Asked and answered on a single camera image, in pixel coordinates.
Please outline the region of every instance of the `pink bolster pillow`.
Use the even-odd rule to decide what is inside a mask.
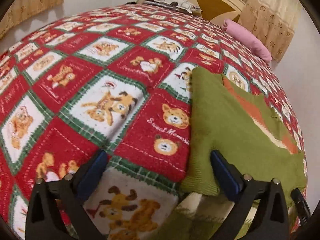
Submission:
[[[269,63],[272,60],[271,54],[266,46],[246,28],[230,19],[226,19],[221,28],[237,41],[248,47],[253,54],[260,57],[264,62]]]

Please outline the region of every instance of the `folded green garment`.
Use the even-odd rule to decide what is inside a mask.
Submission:
[[[304,154],[264,96],[251,95],[204,68],[193,70],[192,85],[191,154],[181,190],[219,193],[209,159],[217,149],[242,174],[262,181],[280,179],[292,206],[291,191],[306,186]]]

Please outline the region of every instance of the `bed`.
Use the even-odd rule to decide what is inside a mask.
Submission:
[[[198,16],[140,1],[65,17],[0,56],[0,214],[16,237],[24,239],[35,178],[62,179],[99,148],[110,160],[103,187],[85,204],[95,225],[122,239],[116,221],[130,220],[134,209],[119,208],[117,197],[122,206],[157,211],[130,239],[146,239],[161,225],[187,170],[195,67],[264,94],[304,150],[271,68],[219,27],[237,20],[241,0],[188,0],[202,8]]]

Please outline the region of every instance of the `floral curtain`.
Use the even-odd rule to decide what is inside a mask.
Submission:
[[[63,0],[15,0],[0,22],[0,39],[10,28],[62,2]]]
[[[243,0],[238,23],[252,32],[280,62],[293,38],[302,5],[298,0]]]

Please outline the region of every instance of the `blue gripper pad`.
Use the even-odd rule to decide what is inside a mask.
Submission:
[[[92,163],[77,187],[76,198],[82,202],[86,201],[97,188],[102,174],[106,170],[108,156],[105,151],[100,150],[95,161]]]
[[[213,150],[211,152],[210,162],[220,188],[223,190],[228,200],[236,202],[238,194],[244,187],[241,173],[234,165],[229,164],[218,150]]]

